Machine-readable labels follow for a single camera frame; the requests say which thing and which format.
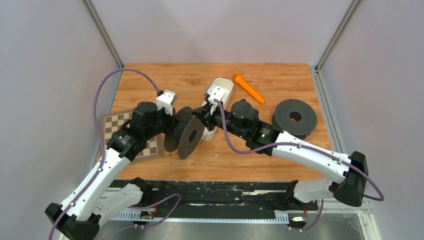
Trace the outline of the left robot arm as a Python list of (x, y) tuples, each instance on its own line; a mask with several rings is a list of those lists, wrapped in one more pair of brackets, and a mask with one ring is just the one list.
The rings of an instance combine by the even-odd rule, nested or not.
[(134, 205), (147, 207), (153, 201), (152, 186), (136, 177), (118, 192), (102, 198), (116, 176), (146, 148), (153, 137), (174, 128), (172, 103), (145, 101), (133, 109), (132, 117), (102, 146), (101, 158), (79, 186), (61, 203), (50, 203), (45, 214), (56, 230), (70, 240), (92, 240), (115, 215)]

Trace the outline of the black spool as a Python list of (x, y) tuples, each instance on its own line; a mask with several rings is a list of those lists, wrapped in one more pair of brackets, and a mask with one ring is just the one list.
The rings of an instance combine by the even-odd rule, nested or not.
[(271, 123), (275, 128), (304, 140), (316, 128), (318, 118), (316, 112), (306, 102), (286, 99), (276, 106)]
[(179, 159), (187, 159), (200, 143), (205, 126), (192, 115), (189, 106), (181, 108), (175, 115), (176, 125), (172, 134), (164, 136), (164, 150), (177, 151)]

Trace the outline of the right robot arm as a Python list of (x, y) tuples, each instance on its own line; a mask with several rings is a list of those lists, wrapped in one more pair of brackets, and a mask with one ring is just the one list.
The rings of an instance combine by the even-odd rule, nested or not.
[(279, 130), (261, 121), (258, 110), (244, 99), (234, 103), (229, 111), (215, 99), (192, 110), (192, 114), (208, 130), (223, 129), (227, 144), (238, 154), (288, 159), (322, 173), (323, 178), (290, 182), (285, 195), (290, 208), (331, 198), (351, 207), (362, 205), (368, 177), (364, 154), (327, 150)]

